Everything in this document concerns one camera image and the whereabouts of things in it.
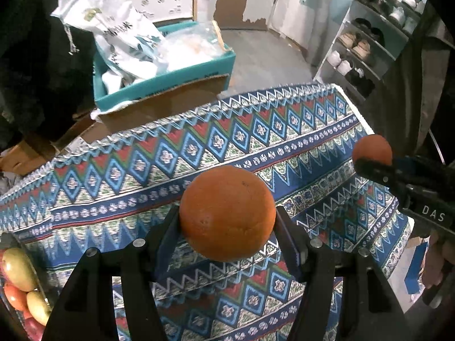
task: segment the beige shoe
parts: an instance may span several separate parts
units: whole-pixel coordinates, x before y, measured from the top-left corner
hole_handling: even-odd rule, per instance
[[[355,53],[359,59],[365,61],[370,55],[370,45],[368,41],[361,40],[356,47],[352,49],[352,52]]]
[[[345,47],[347,47],[348,49],[352,49],[355,43],[355,34],[345,33],[339,36],[338,39]]]

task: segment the shoe rack shelf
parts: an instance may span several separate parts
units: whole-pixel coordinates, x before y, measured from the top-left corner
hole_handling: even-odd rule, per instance
[[[398,0],[385,1],[395,7],[402,7],[407,16],[410,16],[416,21],[419,20],[419,15],[405,3]],[[366,19],[370,22],[372,27],[379,28],[384,35],[385,45],[381,45],[367,32],[356,26],[354,20],[357,18]],[[369,43],[370,55],[366,59],[359,58],[352,49],[349,49],[342,44],[338,38],[345,33],[358,34],[361,39],[364,39]],[[346,91],[348,96],[350,95],[351,100],[356,105],[361,106],[366,97],[363,96],[356,86],[352,85],[345,76],[338,72],[336,67],[327,61],[327,57],[333,51],[338,51],[342,58],[351,59],[355,68],[363,69],[365,77],[371,80],[375,86],[378,86],[382,81],[383,75],[399,56],[408,40],[409,36],[407,33],[395,26],[392,21],[376,12],[370,6],[363,4],[361,1],[352,0],[342,24],[340,25],[340,29],[316,72],[314,80],[320,83],[335,82]]]

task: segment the teal box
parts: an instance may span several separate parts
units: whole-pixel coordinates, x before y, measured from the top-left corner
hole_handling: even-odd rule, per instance
[[[158,27],[158,30],[164,36],[167,36],[169,33],[195,24],[197,24],[197,22],[187,21]],[[157,75],[154,78],[147,79],[138,84],[132,84],[128,87],[121,88],[119,91],[109,95],[107,94],[103,80],[101,79],[101,76],[106,72],[108,67],[99,52],[96,51],[93,59],[93,94],[95,103],[101,111],[106,111],[122,101],[139,100],[198,79],[228,74],[226,85],[224,86],[224,89],[226,90],[229,86],[234,62],[235,52],[228,51],[223,56],[207,63]]]

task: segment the blue patterned fabric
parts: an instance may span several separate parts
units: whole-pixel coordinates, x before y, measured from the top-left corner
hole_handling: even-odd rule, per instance
[[[387,189],[354,173],[352,147],[365,134],[333,85],[244,93],[54,159],[1,198],[0,230],[15,232],[61,289],[88,247],[144,237],[200,172],[228,164],[256,173],[277,205],[332,249],[368,247],[389,276],[410,226]],[[175,341],[285,340],[304,289],[273,237],[253,257],[222,264],[183,240],[167,277],[151,286]],[[120,278],[113,288],[119,336],[129,340]],[[328,340],[341,293],[335,279]]]

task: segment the silver rivet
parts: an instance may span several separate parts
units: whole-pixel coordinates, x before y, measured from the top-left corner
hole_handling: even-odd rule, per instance
[[[369,255],[369,250],[366,249],[366,248],[364,248],[364,247],[361,247],[361,248],[359,249],[359,254],[360,254],[361,256],[363,256],[364,258],[366,258],[366,257]]]
[[[319,237],[315,237],[310,241],[310,245],[316,249],[322,247],[322,241]]]
[[[138,238],[133,241],[134,247],[142,247],[145,245],[145,240],[143,238]]]
[[[94,256],[98,252],[98,249],[96,247],[90,247],[86,251],[87,256]]]

